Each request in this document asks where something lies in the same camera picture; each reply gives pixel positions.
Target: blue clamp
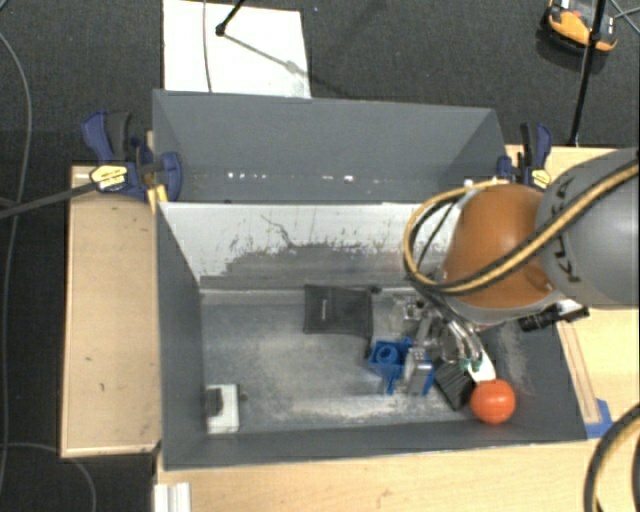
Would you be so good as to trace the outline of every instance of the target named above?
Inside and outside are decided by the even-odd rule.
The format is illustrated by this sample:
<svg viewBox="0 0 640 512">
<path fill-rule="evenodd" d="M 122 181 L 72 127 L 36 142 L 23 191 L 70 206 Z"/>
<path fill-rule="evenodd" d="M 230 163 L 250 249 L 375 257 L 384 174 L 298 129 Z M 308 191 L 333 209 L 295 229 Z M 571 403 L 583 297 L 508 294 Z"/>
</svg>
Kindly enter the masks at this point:
<svg viewBox="0 0 640 512">
<path fill-rule="evenodd" d="M 386 393 L 389 395 L 393 394 L 396 381 L 402 377 L 407 354 L 412 345 L 411 338 L 408 337 L 405 337 L 402 341 L 378 340 L 369 355 L 369 367 L 386 381 Z M 431 370 L 424 386 L 420 390 L 422 396 L 429 392 L 433 380 L 434 371 Z"/>
<path fill-rule="evenodd" d="M 160 163 L 154 164 L 153 153 L 138 137 L 127 141 L 127 125 L 130 115 L 127 112 L 108 114 L 104 110 L 95 112 L 82 122 L 84 142 L 98 157 L 98 163 L 105 165 L 118 163 L 127 169 L 124 183 L 117 187 L 98 187 L 100 192 L 117 192 L 139 201 L 147 200 L 147 190 L 143 176 L 155 173 L 156 183 L 164 183 L 169 201 L 176 201 L 182 188 L 182 167 L 178 154 L 164 153 Z"/>
<path fill-rule="evenodd" d="M 528 123 L 520 125 L 523 152 L 518 153 L 518 165 L 508 156 L 498 159 L 496 176 L 512 183 L 521 183 L 527 187 L 543 190 L 548 184 L 548 175 L 544 171 L 547 157 L 551 154 L 551 131 L 542 123 L 536 125 L 535 136 Z"/>
</svg>

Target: black floor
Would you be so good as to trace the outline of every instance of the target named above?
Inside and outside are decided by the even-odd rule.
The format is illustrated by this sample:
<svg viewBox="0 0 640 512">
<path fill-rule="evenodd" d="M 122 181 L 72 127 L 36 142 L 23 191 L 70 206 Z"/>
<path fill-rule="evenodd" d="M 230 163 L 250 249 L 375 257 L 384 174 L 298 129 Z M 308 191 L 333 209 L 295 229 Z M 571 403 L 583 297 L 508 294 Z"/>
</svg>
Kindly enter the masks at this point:
<svg viewBox="0 0 640 512">
<path fill-rule="evenodd" d="M 562 144 L 571 127 L 581 58 L 538 33 L 545 3 L 248 5 L 302 10 L 314 96 L 492 107 L 507 142 L 519 142 L 520 122 L 541 121 Z M 640 16 L 634 19 L 640 25 Z M 150 91 L 161 86 L 162 77 L 161 24 L 160 0 L 10 0 L 0 11 L 0 32 L 22 60 L 33 95 L 25 199 L 64 189 L 71 163 L 92 158 L 79 131 L 89 113 L 128 110 L 135 115 L 132 132 L 151 126 Z M 583 145 L 638 144 L 640 37 L 624 21 L 618 26 L 618 48 L 595 65 L 580 131 Z M 24 130 L 19 75 L 0 46 L 0 197 L 15 196 Z M 58 443 L 65 220 L 65 206 L 58 205 L 24 215 L 19 223 L 8 324 L 11 442 Z M 9 222 L 1 221 L 2 262 L 8 231 Z M 96 483 L 98 510 L 148 509 L 150 457 L 86 466 Z M 45 452 L 10 449 L 0 510 L 82 511 L 90 505 L 77 468 Z"/>
</svg>

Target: black cable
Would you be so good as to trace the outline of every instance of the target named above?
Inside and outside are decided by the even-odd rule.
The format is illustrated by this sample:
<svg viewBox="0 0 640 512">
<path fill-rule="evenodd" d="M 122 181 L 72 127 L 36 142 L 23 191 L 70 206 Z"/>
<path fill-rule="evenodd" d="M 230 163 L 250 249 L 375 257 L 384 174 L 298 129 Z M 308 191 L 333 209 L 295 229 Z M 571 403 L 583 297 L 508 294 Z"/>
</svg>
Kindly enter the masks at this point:
<svg viewBox="0 0 640 512">
<path fill-rule="evenodd" d="M 446 201 L 441 201 L 439 203 L 434 204 L 430 210 L 428 210 L 422 217 L 420 217 L 420 219 L 416 222 L 416 225 L 413 227 L 410 235 L 409 235 L 409 244 L 411 247 L 413 247 L 416 243 L 416 238 L 418 237 L 418 233 L 420 232 L 420 229 L 422 229 L 422 226 L 424 225 L 424 223 L 429 220 L 431 217 L 433 217 L 436 213 L 438 213 L 442 208 L 444 208 L 445 206 L 447 206 L 450 203 L 455 202 L 455 199 L 449 199 Z"/>
<path fill-rule="evenodd" d="M 209 93 L 213 92 L 211 87 L 211 75 L 209 74 L 209 50 L 207 42 L 207 0 L 202 0 L 202 50 L 204 53 L 204 71 L 207 76 L 207 89 Z"/>
<path fill-rule="evenodd" d="M 78 197 L 89 192 L 94 192 L 95 190 L 95 183 L 85 183 L 84 185 L 72 188 L 71 190 L 58 192 L 57 194 L 52 194 L 50 196 L 36 199 L 35 201 L 30 201 L 28 203 L 21 203 L 6 210 L 0 210 L 0 220 L 6 219 L 8 217 L 13 217 L 14 215 L 20 215 L 31 210 L 36 210 L 37 208 L 42 208 L 43 206 L 48 206 L 50 204 L 67 201 L 69 199 L 73 199 L 74 197 Z"/>
<path fill-rule="evenodd" d="M 58 455 L 58 451 L 55 448 L 47 446 L 46 444 L 39 443 L 6 443 L 2 445 L 2 448 L 4 450 L 8 448 L 30 448 L 32 450 L 40 450 L 53 453 L 56 456 Z M 93 482 L 93 478 L 91 478 L 89 471 L 87 471 L 87 468 L 84 467 L 84 465 L 78 462 L 76 459 L 67 459 L 65 462 L 73 464 L 73 466 L 75 466 L 78 471 L 82 473 L 82 476 L 87 481 L 87 484 L 89 485 L 89 491 L 91 492 L 91 512 L 96 512 L 96 510 L 98 509 L 98 497 L 96 493 L 95 483 Z"/>
<path fill-rule="evenodd" d="M 636 441 L 636 449 L 633 452 L 631 488 L 633 489 L 633 504 L 636 507 L 636 512 L 640 512 L 640 437 Z"/>
<path fill-rule="evenodd" d="M 0 4 L 0 9 L 6 5 L 6 1 Z M 13 60 L 20 80 L 22 82 L 22 88 L 24 89 L 25 103 L 27 109 L 27 128 L 26 137 L 24 142 L 24 150 L 22 153 L 22 165 L 20 166 L 20 179 L 18 183 L 18 192 L 16 194 L 16 203 L 22 201 L 24 195 L 24 188 L 27 179 L 27 168 L 29 167 L 29 153 L 31 152 L 31 137 L 33 135 L 33 102 L 31 101 L 31 92 L 29 91 L 29 82 L 27 76 L 22 67 L 22 63 L 18 58 L 18 55 L 13 50 L 9 41 L 0 32 L 0 42 L 9 52 L 11 59 Z M 7 345 L 9 338 L 9 290 L 11 284 L 11 268 L 13 264 L 13 253 L 15 247 L 16 236 L 18 233 L 18 219 L 14 217 L 11 223 L 11 231 L 9 234 L 9 243 L 7 244 L 7 257 L 4 267 L 4 280 L 2 283 L 2 327 L 0 330 L 0 386 L 2 386 L 2 454 L 0 456 L 0 496 L 4 490 L 4 475 L 7 468 L 7 456 L 8 456 L 8 443 L 9 443 L 9 383 L 8 373 L 9 368 L 7 364 Z"/>
<path fill-rule="evenodd" d="M 614 446 L 615 442 L 622 435 L 622 433 L 629 428 L 635 421 L 640 418 L 640 403 L 629 409 L 622 417 L 616 421 L 607 432 L 602 436 L 596 450 L 589 463 L 589 469 L 587 470 L 587 476 L 584 483 L 584 510 L 585 512 L 593 512 L 593 510 L 601 511 L 600 504 L 595 499 L 596 495 L 596 483 L 598 474 L 604 463 L 604 459 Z"/>
<path fill-rule="evenodd" d="M 449 218 L 449 214 L 451 213 L 451 210 L 453 209 L 455 204 L 456 204 L 455 201 L 452 201 L 449 204 L 449 207 L 447 208 L 447 211 L 444 212 L 444 215 L 440 219 L 440 222 L 438 222 L 438 225 L 431 232 L 431 235 L 429 235 L 429 238 L 427 239 L 426 243 L 424 244 L 424 247 L 422 248 L 422 251 L 420 251 L 420 256 L 418 256 L 418 261 L 416 262 L 416 267 L 417 268 L 420 268 L 420 265 L 422 265 L 422 260 L 424 260 L 424 257 L 427 255 L 427 251 L 429 250 L 429 247 L 431 247 L 431 243 L 433 242 L 433 239 L 438 235 L 438 233 L 442 229 L 442 226 L 444 225 L 444 223 Z"/>
</svg>

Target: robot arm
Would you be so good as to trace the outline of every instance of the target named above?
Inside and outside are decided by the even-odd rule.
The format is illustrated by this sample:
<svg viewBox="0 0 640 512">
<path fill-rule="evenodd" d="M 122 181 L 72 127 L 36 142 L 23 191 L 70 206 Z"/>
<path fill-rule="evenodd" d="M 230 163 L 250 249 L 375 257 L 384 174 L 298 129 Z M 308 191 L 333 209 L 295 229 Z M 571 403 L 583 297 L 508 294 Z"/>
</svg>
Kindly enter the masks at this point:
<svg viewBox="0 0 640 512">
<path fill-rule="evenodd" d="M 519 184 L 476 187 L 438 281 L 416 268 L 413 231 L 432 207 L 469 189 L 431 199 L 409 222 L 405 263 L 420 293 L 439 296 L 477 325 L 528 317 L 567 298 L 594 307 L 637 306 L 635 149 L 573 168 L 544 193 Z"/>
</svg>

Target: scratched surface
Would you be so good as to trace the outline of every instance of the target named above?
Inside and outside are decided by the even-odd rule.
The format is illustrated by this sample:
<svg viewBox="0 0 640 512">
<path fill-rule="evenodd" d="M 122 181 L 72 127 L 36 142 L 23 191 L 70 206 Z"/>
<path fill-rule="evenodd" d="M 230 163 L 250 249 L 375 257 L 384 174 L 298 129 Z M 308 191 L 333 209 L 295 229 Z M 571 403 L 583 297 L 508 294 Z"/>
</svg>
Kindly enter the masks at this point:
<svg viewBox="0 0 640 512">
<path fill-rule="evenodd" d="M 340 262 L 361 271 L 402 272 L 402 235 L 416 205 L 212 205 L 175 203 L 161 205 L 196 280 L 220 276 L 247 258 L 286 256 L 306 267 L 323 248 Z M 428 236 L 442 212 L 424 225 Z M 444 241 L 456 215 L 433 242 L 432 259 L 442 255 Z M 416 241 L 419 249 L 424 235 Z"/>
</svg>

